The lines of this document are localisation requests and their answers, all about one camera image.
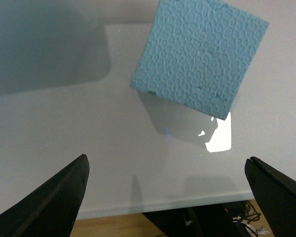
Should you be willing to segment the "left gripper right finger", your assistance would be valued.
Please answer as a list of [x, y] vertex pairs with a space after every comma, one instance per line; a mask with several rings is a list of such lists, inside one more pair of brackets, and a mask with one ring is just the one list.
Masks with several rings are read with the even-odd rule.
[[296, 237], [296, 181], [257, 157], [246, 160], [245, 175], [274, 236]]

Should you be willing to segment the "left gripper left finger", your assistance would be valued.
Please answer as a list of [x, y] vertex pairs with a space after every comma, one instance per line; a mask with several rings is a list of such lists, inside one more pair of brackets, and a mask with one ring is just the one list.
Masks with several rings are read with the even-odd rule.
[[81, 155], [0, 214], [0, 237], [69, 237], [89, 176]]

